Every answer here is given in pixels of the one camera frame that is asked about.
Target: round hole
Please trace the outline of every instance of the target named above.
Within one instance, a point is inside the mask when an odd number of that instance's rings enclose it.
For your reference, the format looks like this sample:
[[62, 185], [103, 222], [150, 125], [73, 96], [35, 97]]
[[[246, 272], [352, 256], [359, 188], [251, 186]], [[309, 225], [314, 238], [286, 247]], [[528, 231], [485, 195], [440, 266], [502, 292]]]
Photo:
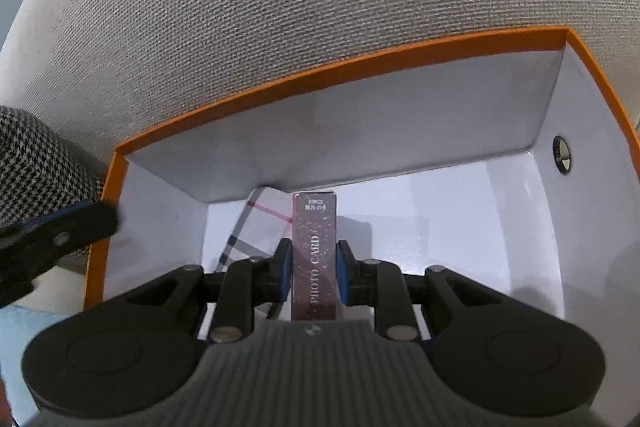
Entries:
[[561, 174], [567, 175], [571, 171], [571, 149], [562, 136], [554, 138], [554, 161]]

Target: screw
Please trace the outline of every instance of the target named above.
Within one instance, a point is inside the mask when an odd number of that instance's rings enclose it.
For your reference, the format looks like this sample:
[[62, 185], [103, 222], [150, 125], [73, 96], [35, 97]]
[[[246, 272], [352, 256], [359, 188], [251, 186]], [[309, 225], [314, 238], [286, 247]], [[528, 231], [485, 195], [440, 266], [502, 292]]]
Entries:
[[386, 330], [386, 336], [393, 341], [407, 342], [414, 340], [418, 336], [418, 330], [413, 326], [398, 324], [388, 328], [388, 330]]
[[60, 232], [58, 235], [56, 235], [53, 238], [53, 244], [56, 245], [57, 247], [63, 247], [69, 242], [70, 239], [71, 239], [71, 236], [69, 235], [68, 232]]
[[242, 331], [235, 326], [219, 326], [209, 333], [211, 340], [220, 344], [232, 343], [242, 338]]

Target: light blue object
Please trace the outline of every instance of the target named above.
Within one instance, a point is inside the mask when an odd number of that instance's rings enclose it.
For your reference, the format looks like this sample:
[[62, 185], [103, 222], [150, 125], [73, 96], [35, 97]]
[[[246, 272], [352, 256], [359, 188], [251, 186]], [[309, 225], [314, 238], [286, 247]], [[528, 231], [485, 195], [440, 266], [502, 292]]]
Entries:
[[0, 310], [0, 373], [15, 420], [26, 423], [38, 412], [22, 379], [22, 354], [33, 337], [66, 315], [7, 306]]

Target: red stripe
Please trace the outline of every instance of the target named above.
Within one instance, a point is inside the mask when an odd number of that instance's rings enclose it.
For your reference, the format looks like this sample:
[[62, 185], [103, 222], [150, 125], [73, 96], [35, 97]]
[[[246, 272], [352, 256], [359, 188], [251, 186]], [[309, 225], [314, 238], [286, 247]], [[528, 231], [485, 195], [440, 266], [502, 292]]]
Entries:
[[246, 204], [248, 204], [249, 206], [252, 206], [254, 208], [257, 208], [258, 210], [266, 212], [267, 214], [271, 214], [271, 216], [279, 217], [283, 221], [287, 221], [287, 223], [293, 223], [293, 218], [292, 217], [285, 216], [284, 214], [276, 212], [272, 208], [267, 208], [266, 206], [262, 206], [260, 203], [254, 203], [253, 201], [247, 201]]

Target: small rectangular box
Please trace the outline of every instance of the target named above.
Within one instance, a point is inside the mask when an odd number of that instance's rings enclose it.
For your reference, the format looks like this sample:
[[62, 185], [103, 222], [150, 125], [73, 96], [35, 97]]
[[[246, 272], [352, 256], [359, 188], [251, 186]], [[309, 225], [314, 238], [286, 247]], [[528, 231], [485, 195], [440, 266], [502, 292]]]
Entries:
[[335, 207], [332, 192], [293, 198], [293, 321], [335, 319]]

